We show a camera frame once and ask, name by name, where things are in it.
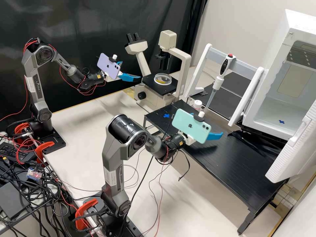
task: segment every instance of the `white wall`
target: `white wall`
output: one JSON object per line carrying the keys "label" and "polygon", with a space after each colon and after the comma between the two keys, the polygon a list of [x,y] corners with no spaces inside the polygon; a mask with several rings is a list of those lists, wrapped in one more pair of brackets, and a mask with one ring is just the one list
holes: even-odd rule
{"label": "white wall", "polygon": [[316,233],[316,180],[312,182],[273,237],[310,237]]}
{"label": "white wall", "polygon": [[316,15],[315,0],[208,0],[192,55],[192,65],[207,43],[258,67],[284,9]]}

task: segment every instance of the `microscope stage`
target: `microscope stage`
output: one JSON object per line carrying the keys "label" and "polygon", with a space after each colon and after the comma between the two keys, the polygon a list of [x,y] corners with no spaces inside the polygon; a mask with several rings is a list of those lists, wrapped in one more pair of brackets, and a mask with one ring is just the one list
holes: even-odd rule
{"label": "microscope stage", "polygon": [[170,85],[167,86],[163,86],[163,85],[159,85],[154,81],[154,76],[155,74],[149,74],[147,76],[143,77],[143,83],[148,86],[149,88],[151,88],[152,90],[156,91],[159,95],[164,96],[166,94],[169,93],[173,93],[176,91],[177,89],[177,84],[178,84],[178,80],[171,77],[172,78],[172,82]]}

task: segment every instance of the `white bottle cap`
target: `white bottle cap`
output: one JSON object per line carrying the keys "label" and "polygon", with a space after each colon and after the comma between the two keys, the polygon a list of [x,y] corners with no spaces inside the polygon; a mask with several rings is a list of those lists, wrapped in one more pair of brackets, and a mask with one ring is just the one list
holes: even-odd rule
{"label": "white bottle cap", "polygon": [[193,103],[193,108],[195,108],[196,110],[199,110],[202,106],[202,101],[200,100],[195,100]]}
{"label": "white bottle cap", "polygon": [[198,116],[201,117],[201,118],[203,118],[204,115],[205,115],[205,113],[203,111],[200,111],[199,114],[198,114]]}

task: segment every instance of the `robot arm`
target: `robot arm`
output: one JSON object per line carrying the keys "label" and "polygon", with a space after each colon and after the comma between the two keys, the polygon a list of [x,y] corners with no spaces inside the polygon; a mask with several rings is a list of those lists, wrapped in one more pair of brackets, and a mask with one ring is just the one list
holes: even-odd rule
{"label": "robot arm", "polygon": [[162,141],[123,114],[109,122],[106,134],[102,152],[105,185],[101,198],[117,217],[121,217],[131,207],[131,201],[124,191],[123,160],[128,160],[145,145],[156,159],[166,162],[185,145],[185,138],[177,134],[168,141]]}
{"label": "robot arm", "polygon": [[26,82],[31,95],[31,111],[39,122],[50,120],[52,113],[45,102],[38,68],[48,62],[57,62],[65,71],[67,76],[76,84],[78,90],[88,90],[92,86],[105,80],[103,72],[84,75],[75,65],[69,64],[50,44],[37,41],[29,42],[24,49],[22,64],[25,69]]}

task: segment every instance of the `incubator door handle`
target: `incubator door handle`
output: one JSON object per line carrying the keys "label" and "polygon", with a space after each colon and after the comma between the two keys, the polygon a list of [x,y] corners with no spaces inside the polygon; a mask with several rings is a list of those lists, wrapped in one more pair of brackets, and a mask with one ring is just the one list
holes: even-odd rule
{"label": "incubator door handle", "polygon": [[294,147],[297,140],[303,134],[303,132],[305,131],[305,129],[307,128],[307,126],[309,125],[310,122],[311,122],[311,119],[307,116],[304,116],[304,118],[302,119],[302,123],[299,126],[298,130],[295,132],[294,136],[288,140],[287,144],[289,144],[291,147]]}

